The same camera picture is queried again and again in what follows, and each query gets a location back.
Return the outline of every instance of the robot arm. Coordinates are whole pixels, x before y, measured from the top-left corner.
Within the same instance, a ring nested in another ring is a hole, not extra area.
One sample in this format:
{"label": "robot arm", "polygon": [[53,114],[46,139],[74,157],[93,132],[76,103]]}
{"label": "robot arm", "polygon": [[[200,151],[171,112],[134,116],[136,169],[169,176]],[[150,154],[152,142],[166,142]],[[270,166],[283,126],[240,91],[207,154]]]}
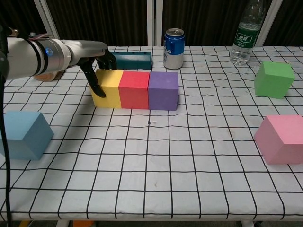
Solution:
{"label": "robot arm", "polygon": [[5,79],[17,79],[65,70],[79,65],[96,95],[106,97],[93,70],[96,59],[101,69],[116,69],[116,59],[103,42],[58,40],[52,38],[7,38],[7,62],[0,56],[0,72],[6,69]]}

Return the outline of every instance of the black cable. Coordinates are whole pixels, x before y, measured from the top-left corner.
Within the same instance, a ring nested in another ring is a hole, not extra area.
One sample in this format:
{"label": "black cable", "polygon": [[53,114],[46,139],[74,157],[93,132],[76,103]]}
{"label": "black cable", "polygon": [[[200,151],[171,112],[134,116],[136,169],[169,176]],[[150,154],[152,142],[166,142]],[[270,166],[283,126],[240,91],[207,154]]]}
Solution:
{"label": "black cable", "polygon": [[12,218],[10,211],[10,201],[9,201],[9,191],[10,191],[10,160],[9,160],[9,147],[8,141],[5,133],[4,126],[4,84],[5,78],[0,73],[0,130],[4,148],[5,164],[6,164],[6,187],[5,187],[5,197],[6,197],[6,214],[7,214],[7,226],[12,227]]}
{"label": "black cable", "polygon": [[6,37],[6,29],[0,25],[0,50],[7,56],[9,52],[8,39]]}

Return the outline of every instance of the light blue cube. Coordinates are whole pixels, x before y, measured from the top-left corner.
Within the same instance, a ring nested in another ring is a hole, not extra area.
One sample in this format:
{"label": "light blue cube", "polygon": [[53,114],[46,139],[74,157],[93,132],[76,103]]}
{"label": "light blue cube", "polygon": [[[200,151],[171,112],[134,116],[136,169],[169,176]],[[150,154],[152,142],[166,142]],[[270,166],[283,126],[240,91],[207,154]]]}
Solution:
{"label": "light blue cube", "polygon": [[[4,115],[10,159],[39,160],[53,137],[40,112],[7,111]],[[0,153],[4,155],[0,135]]]}

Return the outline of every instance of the white tablecloth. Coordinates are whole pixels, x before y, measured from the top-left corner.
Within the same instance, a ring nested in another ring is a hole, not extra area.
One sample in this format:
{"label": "white tablecloth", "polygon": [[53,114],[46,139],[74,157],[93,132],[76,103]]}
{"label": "white tablecloth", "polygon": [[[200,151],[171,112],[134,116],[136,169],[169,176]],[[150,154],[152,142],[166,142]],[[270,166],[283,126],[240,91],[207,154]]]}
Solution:
{"label": "white tablecloth", "polygon": [[[152,52],[166,71],[161,47],[111,50]],[[303,165],[267,165],[253,140],[265,116],[303,115],[303,48],[257,47],[235,67],[225,47],[191,46],[184,61],[176,111],[95,108],[79,67],[8,81],[5,111],[41,111],[54,131],[41,160],[11,161],[13,218],[303,219]],[[286,98],[254,95],[262,61],[292,65]]]}

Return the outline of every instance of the yellow cube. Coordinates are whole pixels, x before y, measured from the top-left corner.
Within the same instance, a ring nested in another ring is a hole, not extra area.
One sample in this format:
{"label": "yellow cube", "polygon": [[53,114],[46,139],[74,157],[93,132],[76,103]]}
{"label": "yellow cube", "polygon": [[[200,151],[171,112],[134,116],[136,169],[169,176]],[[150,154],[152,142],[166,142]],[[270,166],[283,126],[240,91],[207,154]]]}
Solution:
{"label": "yellow cube", "polygon": [[91,95],[96,107],[121,108],[119,84],[123,70],[97,70],[99,85],[106,94],[106,98],[97,96],[91,89]]}

